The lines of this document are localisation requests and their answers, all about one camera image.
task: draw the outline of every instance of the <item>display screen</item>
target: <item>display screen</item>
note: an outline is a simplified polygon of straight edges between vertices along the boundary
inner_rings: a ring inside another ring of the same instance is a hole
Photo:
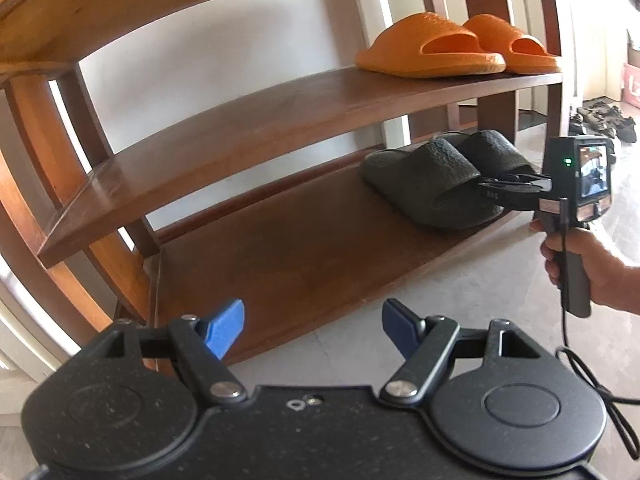
[[[580,187],[582,198],[609,189],[606,146],[580,147]]]

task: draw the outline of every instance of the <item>person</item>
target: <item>person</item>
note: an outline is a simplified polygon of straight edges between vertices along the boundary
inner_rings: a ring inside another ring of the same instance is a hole
[[[531,222],[530,228],[544,232],[540,220]],[[591,283],[591,301],[640,315],[640,266],[622,255],[599,223],[591,230],[572,228],[565,240],[566,250],[580,254],[582,264]],[[562,251],[559,233],[547,235],[540,245],[545,257],[545,270],[549,280],[559,285],[560,267],[554,261],[556,251]]]

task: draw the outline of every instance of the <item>wire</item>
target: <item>wire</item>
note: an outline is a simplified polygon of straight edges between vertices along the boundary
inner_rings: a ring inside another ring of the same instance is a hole
[[[566,261],[566,230],[561,230],[562,233],[562,257]],[[561,318],[561,326],[562,326],[562,344],[563,346],[558,347],[556,349],[556,358],[560,360],[560,356],[564,354],[571,365],[574,373],[580,377],[585,383],[591,386],[596,393],[600,396],[602,401],[604,402],[605,409],[609,414],[613,426],[616,428],[620,439],[622,439],[622,443],[625,445],[627,452],[631,456],[633,460],[640,459],[640,440],[638,440],[638,434],[634,431],[634,428],[631,426],[628,420],[626,420],[625,416],[620,412],[619,407],[616,406],[618,404],[628,404],[631,406],[640,406],[640,399],[631,399],[628,397],[617,397],[611,393],[611,391],[603,386],[600,381],[596,378],[591,369],[585,364],[585,362],[580,358],[580,356],[571,350],[569,346],[569,336],[567,333],[566,326],[566,313],[569,305],[569,287],[562,286],[561,287],[561,303],[562,303],[562,318]]]

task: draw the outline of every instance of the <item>gray floor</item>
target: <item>gray floor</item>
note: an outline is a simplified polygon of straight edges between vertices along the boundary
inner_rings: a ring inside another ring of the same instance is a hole
[[[522,151],[535,155],[542,147],[539,135],[540,131],[519,139],[525,144]],[[638,161],[640,147],[624,146],[614,172],[614,206],[604,225],[623,252],[640,262]],[[559,293],[546,279],[538,253],[542,236],[529,231],[529,218],[530,214],[517,216],[491,237],[392,295],[418,314],[444,314],[470,328],[507,317],[552,350],[561,342]],[[382,332],[382,300],[236,365],[233,371],[251,388],[256,384],[373,384],[379,388],[402,363]],[[572,346],[603,384],[616,394],[640,397],[640,318],[596,307],[590,319],[570,321],[570,336]],[[640,430],[640,408],[623,411]],[[609,430],[594,465],[610,480],[636,480],[640,465],[626,455],[618,436]],[[33,465],[18,431],[3,434],[0,428],[0,480],[4,480],[2,474],[18,479]]]

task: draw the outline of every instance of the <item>orange slide sandal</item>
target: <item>orange slide sandal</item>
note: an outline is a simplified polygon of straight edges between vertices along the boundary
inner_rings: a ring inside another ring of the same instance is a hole
[[[478,36],[482,48],[504,56],[507,72],[523,75],[562,72],[561,57],[552,56],[536,38],[497,16],[478,14],[463,27]]]
[[[384,30],[356,65],[402,77],[444,77],[503,72],[500,54],[484,52],[469,30],[435,14],[420,12]]]

